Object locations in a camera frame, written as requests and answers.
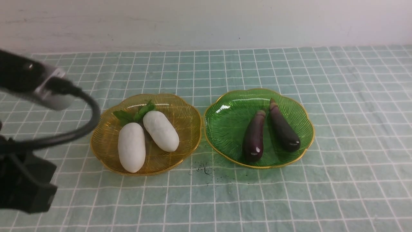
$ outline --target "black cable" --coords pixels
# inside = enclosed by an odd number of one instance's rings
[[[46,87],[57,94],[73,95],[75,97],[83,99],[91,107],[90,121],[84,126],[64,134],[34,139],[30,141],[16,141],[13,144],[2,144],[0,145],[0,153],[19,153],[28,150],[39,150],[47,147],[65,144],[89,134],[96,128],[100,120],[100,107],[92,97],[83,92],[81,88],[73,85],[73,83],[69,80],[58,77],[50,78],[50,80],[48,80],[48,82],[46,83]]]

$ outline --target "black clamp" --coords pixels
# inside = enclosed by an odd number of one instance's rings
[[[0,135],[0,144],[12,144]],[[0,151],[0,208],[26,213],[47,212],[53,202],[57,186],[50,184],[56,165],[39,158],[33,151],[1,154]]]

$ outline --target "white wall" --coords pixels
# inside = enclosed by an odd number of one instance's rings
[[[412,0],[1,0],[26,52],[412,43]]]

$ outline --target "gold rim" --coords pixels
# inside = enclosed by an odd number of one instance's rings
[[[194,107],[194,106],[192,106],[191,104],[187,103],[183,98],[181,98],[181,97],[179,97],[179,96],[177,96],[177,95],[175,95],[175,94],[171,94],[171,93],[137,94],[137,95],[130,96],[130,97],[128,97],[128,98],[137,97],[137,96],[141,96],[141,95],[144,95],[144,96],[158,96],[158,95],[170,95],[170,96],[175,96],[175,97],[179,98],[180,100],[182,100],[185,104],[187,104],[187,105],[189,105],[190,107],[194,108],[195,111],[197,112],[198,116],[199,116],[199,119],[200,119],[199,140],[197,141],[196,146],[195,146],[192,150],[190,150],[189,152],[187,152],[188,155],[187,155],[184,159],[182,159],[182,160],[180,160],[179,162],[177,162],[176,164],[174,164],[173,166],[170,166],[170,167],[168,167],[168,168],[166,168],[166,169],[163,169],[163,170],[158,171],[158,172],[155,172],[155,173],[145,173],[145,174],[122,173],[122,172],[115,171],[115,170],[107,167],[107,165],[106,165],[104,162],[102,162],[102,161],[97,157],[96,152],[94,151],[93,146],[92,146],[92,142],[91,142],[92,139],[93,139],[94,133],[96,132],[96,129],[94,129],[94,130],[93,130],[93,133],[92,133],[92,135],[91,135],[91,138],[90,138],[90,142],[89,142],[89,143],[90,143],[91,151],[93,152],[93,155],[100,161],[100,163],[103,164],[103,166],[104,166],[106,169],[108,169],[108,170],[110,170],[110,171],[112,171],[112,172],[114,172],[114,173],[117,173],[117,174],[127,175],[127,176],[150,176],[150,175],[158,175],[158,174],[167,172],[167,171],[169,171],[170,169],[175,168],[176,166],[178,166],[179,164],[181,164],[185,159],[187,159],[189,156],[191,156],[191,154],[198,148],[198,146],[199,146],[199,144],[200,144],[200,142],[201,142],[201,140],[202,140],[202,125],[203,125],[203,120],[202,120],[202,116],[201,116],[199,110],[196,109],[196,107]],[[108,112],[109,110],[111,110],[112,108],[121,105],[121,104],[122,104],[123,102],[125,102],[128,98],[124,99],[124,100],[121,101],[119,104],[117,104],[117,105],[115,105],[115,106],[112,106],[112,107],[108,108],[107,110],[105,110],[103,113],[100,114],[100,118],[101,118],[101,116],[102,116],[103,114],[107,113],[107,112]]]
[[[285,96],[283,96],[282,94],[280,94],[280,93],[278,93],[278,92],[276,92],[276,91],[273,91],[273,90],[270,90],[270,89],[265,89],[265,88],[253,88],[253,89],[249,89],[249,90],[232,90],[232,91],[229,91],[229,92],[223,94],[222,96],[220,96],[220,97],[216,100],[215,103],[211,104],[211,105],[205,110],[205,113],[203,114],[203,121],[202,121],[202,122],[204,123],[204,121],[206,120],[206,113],[208,112],[209,108],[212,107],[213,105],[215,105],[216,103],[218,103],[219,100],[220,100],[222,97],[224,97],[225,95],[227,95],[227,94],[229,94],[229,93],[233,93],[233,92],[246,92],[246,91],[250,91],[250,90],[268,90],[268,91],[270,91],[270,92],[273,92],[273,93],[275,93],[275,94],[278,94],[279,96],[281,96],[281,97],[283,97],[283,98],[287,98],[287,99],[290,99],[290,100],[298,103],[298,102],[297,102],[296,100],[294,100],[293,98],[285,97]],[[311,140],[310,143],[309,143],[309,146],[302,152],[302,154],[301,154],[299,157],[297,157],[295,160],[293,160],[293,161],[291,161],[291,162],[289,162],[289,163],[284,163],[284,164],[281,164],[281,165],[273,165],[273,166],[262,166],[262,167],[259,167],[259,166],[251,166],[251,165],[247,165],[247,164],[244,164],[244,163],[237,162],[236,160],[233,160],[232,158],[230,158],[230,157],[228,157],[227,155],[223,154],[223,153],[220,152],[215,146],[213,146],[213,144],[209,141],[209,138],[208,138],[207,133],[206,133],[206,124],[204,124],[204,133],[205,133],[206,141],[208,142],[208,144],[209,144],[217,153],[221,154],[222,156],[224,156],[224,157],[227,158],[228,160],[232,161],[233,163],[239,164],[239,165],[244,166],[244,167],[254,168],[254,169],[269,169],[269,168],[281,168],[281,167],[287,166],[287,165],[289,165],[289,164],[291,164],[291,163],[294,163],[294,162],[300,160],[300,159],[303,157],[303,155],[306,153],[306,151],[309,149],[309,147],[312,145],[312,143],[314,142],[314,140],[315,140],[315,127],[313,126],[313,123],[312,123],[312,122],[310,121],[310,119],[309,119],[309,114],[308,114],[308,112],[306,111],[306,109],[305,109],[300,103],[298,103],[298,104],[302,107],[303,111],[304,111],[305,114],[306,114],[307,120],[310,122],[310,125],[312,126],[313,136],[312,136],[312,140]]]

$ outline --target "table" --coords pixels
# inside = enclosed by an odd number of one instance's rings
[[[254,170],[202,139],[175,169],[126,177],[100,164],[90,136],[40,151],[59,189],[48,213],[0,211],[0,232],[412,231],[412,45],[33,54],[61,66],[103,109],[173,93],[201,113],[231,90],[268,88],[302,105],[316,139],[298,162]],[[68,131],[80,100],[52,112],[0,93],[2,133]]]

